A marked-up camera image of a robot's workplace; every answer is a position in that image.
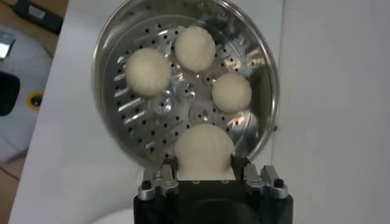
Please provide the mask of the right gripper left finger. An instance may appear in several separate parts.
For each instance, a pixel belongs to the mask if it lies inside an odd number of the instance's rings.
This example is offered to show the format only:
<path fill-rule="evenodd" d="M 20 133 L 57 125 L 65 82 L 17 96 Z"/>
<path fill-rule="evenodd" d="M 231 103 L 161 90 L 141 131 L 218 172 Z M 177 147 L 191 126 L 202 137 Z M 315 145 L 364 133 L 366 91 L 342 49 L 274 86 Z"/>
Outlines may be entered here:
<path fill-rule="evenodd" d="M 159 191 L 160 195 L 165 198 L 176 198 L 179 193 L 177 168 L 178 160 L 172 157 L 164 159 L 159 169 L 144 169 L 137 197 L 141 201 L 153 200 Z"/>

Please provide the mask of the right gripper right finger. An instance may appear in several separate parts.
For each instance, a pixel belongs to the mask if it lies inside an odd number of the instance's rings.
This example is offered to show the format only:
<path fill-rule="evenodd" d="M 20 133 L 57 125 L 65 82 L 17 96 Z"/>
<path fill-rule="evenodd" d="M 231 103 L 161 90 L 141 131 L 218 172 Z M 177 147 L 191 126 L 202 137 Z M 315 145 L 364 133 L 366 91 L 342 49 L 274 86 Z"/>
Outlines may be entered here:
<path fill-rule="evenodd" d="M 266 189 L 272 198 L 284 200 L 288 198 L 288 187 L 279 177 L 275 168 L 264 165 L 258 171 L 256 165 L 245 156 L 230 156 L 230 164 L 236 181 L 245 183 L 251 191 L 259 191 L 262 194 Z"/>

